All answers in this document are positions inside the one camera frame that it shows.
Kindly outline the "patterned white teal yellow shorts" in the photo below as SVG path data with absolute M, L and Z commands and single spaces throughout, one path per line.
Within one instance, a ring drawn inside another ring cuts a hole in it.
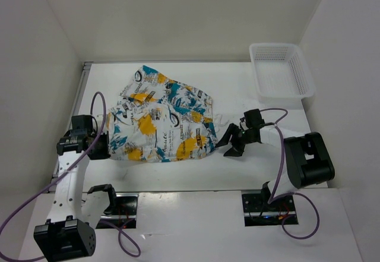
M 212 103 L 202 90 L 143 65 L 107 112 L 111 158 L 164 163 L 206 157 L 218 142 Z

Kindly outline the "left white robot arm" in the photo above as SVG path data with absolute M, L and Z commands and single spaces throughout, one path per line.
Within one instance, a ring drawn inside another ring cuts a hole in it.
M 46 222 L 34 229 L 34 240 L 47 261 L 89 257 L 96 249 L 95 228 L 102 216 L 118 209 L 110 184 L 96 185 L 83 197 L 86 169 L 92 160 L 110 158 L 107 133 L 96 134 L 91 115 L 71 118 L 72 128 L 58 142 L 59 174 Z

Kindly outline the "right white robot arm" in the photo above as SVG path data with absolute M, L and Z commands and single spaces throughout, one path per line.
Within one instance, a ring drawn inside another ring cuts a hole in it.
M 231 145 L 224 153 L 225 157 L 241 157 L 245 146 L 253 143 L 280 149 L 278 174 L 275 180 L 262 186 L 260 202 L 266 210 L 276 209 L 281 198 L 293 195 L 297 190 L 335 177 L 335 168 L 322 135 L 280 128 L 278 124 L 287 114 L 283 108 L 249 110 L 239 125 L 228 126 L 216 144 L 217 148 Z

